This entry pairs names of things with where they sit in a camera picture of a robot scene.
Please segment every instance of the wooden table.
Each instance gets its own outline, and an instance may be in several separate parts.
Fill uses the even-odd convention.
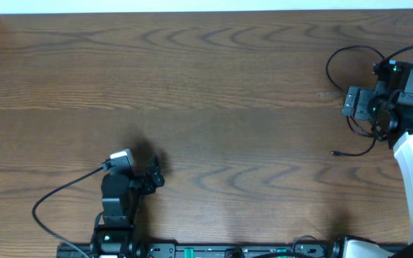
[[[53,257],[34,202],[149,148],[166,185],[139,214],[178,242],[290,242],[339,233],[405,242],[404,185],[385,143],[348,129],[324,67],[338,48],[413,44],[413,11],[0,16],[0,257]],[[399,56],[413,62],[413,52]],[[333,60],[343,87],[373,87],[373,52]],[[42,221],[88,242],[103,174],[59,192]]]

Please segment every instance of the wood grain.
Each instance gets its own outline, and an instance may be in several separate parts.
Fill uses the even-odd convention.
[[[324,65],[338,48],[413,44],[413,11],[0,16],[0,257],[53,257],[34,202],[122,148],[151,144],[166,186],[139,214],[178,242],[290,242],[349,233],[405,242],[392,152],[353,135]],[[413,62],[413,52],[400,56]],[[374,85],[374,53],[333,60],[339,84]],[[88,242],[99,174],[39,208]]]

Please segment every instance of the wooden tabletop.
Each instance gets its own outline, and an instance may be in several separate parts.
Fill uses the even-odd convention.
[[[348,129],[324,71],[353,44],[385,55],[413,44],[413,11],[0,16],[0,257],[54,257],[59,242],[34,223],[33,204],[124,148],[158,153],[166,173],[138,215],[147,236],[405,242],[387,144],[330,154],[371,144]],[[331,73],[373,87],[378,61],[343,52]],[[89,242],[102,178],[47,199],[41,220]]]

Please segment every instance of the white wall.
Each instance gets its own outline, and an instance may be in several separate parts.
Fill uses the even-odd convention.
[[[0,14],[413,9],[413,0],[0,0]]]

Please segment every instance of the wooden panel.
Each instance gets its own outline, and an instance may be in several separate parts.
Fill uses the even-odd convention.
[[[0,16],[0,257],[53,257],[31,207],[110,153],[151,145],[166,186],[139,215],[178,242],[286,242],[349,233],[405,242],[402,177],[386,144],[341,115],[324,65],[338,48],[413,44],[413,11]],[[413,62],[413,52],[400,56]],[[333,60],[374,85],[374,53]],[[53,196],[43,221],[88,242],[99,174]]]

